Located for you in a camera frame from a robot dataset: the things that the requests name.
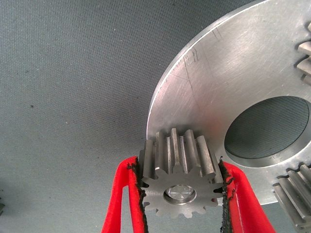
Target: spur gear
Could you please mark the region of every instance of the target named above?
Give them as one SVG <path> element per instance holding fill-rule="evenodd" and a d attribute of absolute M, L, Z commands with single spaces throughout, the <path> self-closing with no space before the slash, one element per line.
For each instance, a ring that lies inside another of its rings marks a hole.
<path fill-rule="evenodd" d="M 311 23 L 308 26 L 309 31 L 311 31 Z M 305 53 L 309 57 L 302 60 L 297 64 L 297 68 L 301 70 L 305 75 L 311 76 L 311 41 L 304 42 L 298 46 L 298 51 Z"/>
<path fill-rule="evenodd" d="M 311 232 L 311 170 L 302 164 L 299 171 L 289 170 L 274 186 L 280 206 L 299 233 Z"/>
<path fill-rule="evenodd" d="M 192 130 L 183 136 L 176 129 L 169 136 L 158 132 L 155 142 L 146 141 L 139 165 L 145 209 L 156 209 L 158 216 L 204 214 L 206 206 L 217 206 L 217 198 L 222 197 L 221 191 L 214 192 L 224 182 L 216 157 L 204 136 L 195 139 Z"/>

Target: center hole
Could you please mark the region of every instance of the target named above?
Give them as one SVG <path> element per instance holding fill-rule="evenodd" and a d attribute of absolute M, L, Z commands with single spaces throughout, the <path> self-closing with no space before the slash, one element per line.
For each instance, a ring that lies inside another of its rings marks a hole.
<path fill-rule="evenodd" d="M 165 190 L 163 197 L 166 201 L 172 204 L 186 204 L 195 199 L 195 190 L 186 185 L 175 185 Z"/>
<path fill-rule="evenodd" d="M 228 155 L 233 160 L 234 157 L 259 159 L 286 149 L 305 130 L 308 106 L 304 99 L 282 96 L 246 109 L 233 121 L 225 136 Z"/>

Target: small gear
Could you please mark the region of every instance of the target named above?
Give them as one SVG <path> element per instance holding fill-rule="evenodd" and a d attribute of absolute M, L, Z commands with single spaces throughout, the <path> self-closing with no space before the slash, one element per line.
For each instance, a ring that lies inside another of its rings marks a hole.
<path fill-rule="evenodd" d="M 280 206 L 299 233 L 311 232 L 311 170 L 302 164 L 299 171 L 289 170 L 274 186 Z"/>
<path fill-rule="evenodd" d="M 214 192 L 223 187 L 216 157 L 204 136 L 195 139 L 192 130 L 183 136 L 176 129 L 170 136 L 157 133 L 155 142 L 146 141 L 139 165 L 145 209 L 155 209 L 158 216 L 204 214 L 206 206 L 217 206 L 217 198 L 222 197 L 221 190 Z"/>

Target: steel gear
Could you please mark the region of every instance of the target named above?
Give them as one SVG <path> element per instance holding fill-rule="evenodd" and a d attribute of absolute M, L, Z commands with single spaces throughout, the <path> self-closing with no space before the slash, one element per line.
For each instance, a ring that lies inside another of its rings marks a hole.
<path fill-rule="evenodd" d="M 311 170 L 305 165 L 299 171 L 289 170 L 279 178 L 275 196 L 299 233 L 311 232 Z"/>
<path fill-rule="evenodd" d="M 3 208 L 4 208 L 4 205 L 0 203 L 0 216 L 1 216 L 2 213 L 3 213 Z"/>
<path fill-rule="evenodd" d="M 158 216 L 204 214 L 206 206 L 217 206 L 217 198 L 222 197 L 221 190 L 214 192 L 223 186 L 216 157 L 204 136 L 195 139 L 192 130 L 183 136 L 176 129 L 169 136 L 157 133 L 155 142 L 146 141 L 139 165 L 145 209 L 156 209 Z"/>

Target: metal surface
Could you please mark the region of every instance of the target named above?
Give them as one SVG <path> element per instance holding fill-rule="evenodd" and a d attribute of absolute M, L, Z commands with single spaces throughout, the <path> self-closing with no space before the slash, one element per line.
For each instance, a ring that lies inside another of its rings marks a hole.
<path fill-rule="evenodd" d="M 274 187 L 275 196 L 292 220 L 295 230 L 311 232 L 311 170 L 301 165 L 298 172 L 288 171 L 288 177 L 279 178 Z"/>
<path fill-rule="evenodd" d="M 204 214 L 206 206 L 217 206 L 217 198 L 222 197 L 222 193 L 214 193 L 223 186 L 217 160 L 204 136 L 195 139 L 192 130 L 183 136 L 176 129 L 169 136 L 157 133 L 155 142 L 146 141 L 139 164 L 145 209 L 156 209 L 158 216 L 176 218 L 183 214 L 190 218 L 193 212 Z"/>
<path fill-rule="evenodd" d="M 231 123 L 250 106 L 278 96 L 311 101 L 311 85 L 295 67 L 310 40 L 309 0 L 257 1 L 219 19 L 190 41 L 163 74 L 151 101 L 147 138 L 161 129 L 202 133 L 217 159 L 241 168 L 261 204 L 276 202 L 277 176 L 311 164 L 311 121 L 288 148 L 235 162 L 225 151 Z"/>

